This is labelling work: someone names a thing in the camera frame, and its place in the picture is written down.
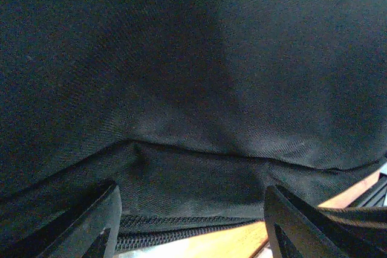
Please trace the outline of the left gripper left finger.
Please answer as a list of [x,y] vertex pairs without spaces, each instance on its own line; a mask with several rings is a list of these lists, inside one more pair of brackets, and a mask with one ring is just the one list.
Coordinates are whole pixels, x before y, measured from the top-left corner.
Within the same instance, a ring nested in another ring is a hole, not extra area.
[[1,207],[1,257],[113,257],[122,214],[111,180],[80,195]]

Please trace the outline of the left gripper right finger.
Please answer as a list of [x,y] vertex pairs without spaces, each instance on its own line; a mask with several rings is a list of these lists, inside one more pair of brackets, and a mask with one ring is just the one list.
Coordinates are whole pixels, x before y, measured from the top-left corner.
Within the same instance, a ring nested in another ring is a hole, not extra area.
[[273,257],[386,257],[386,208],[320,208],[282,186],[266,190]]

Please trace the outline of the black student backpack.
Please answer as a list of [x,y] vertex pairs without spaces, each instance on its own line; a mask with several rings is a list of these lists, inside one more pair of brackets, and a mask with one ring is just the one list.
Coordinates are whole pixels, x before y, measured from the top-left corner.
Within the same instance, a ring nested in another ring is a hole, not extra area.
[[385,156],[386,0],[1,0],[1,256],[107,181],[122,251]]

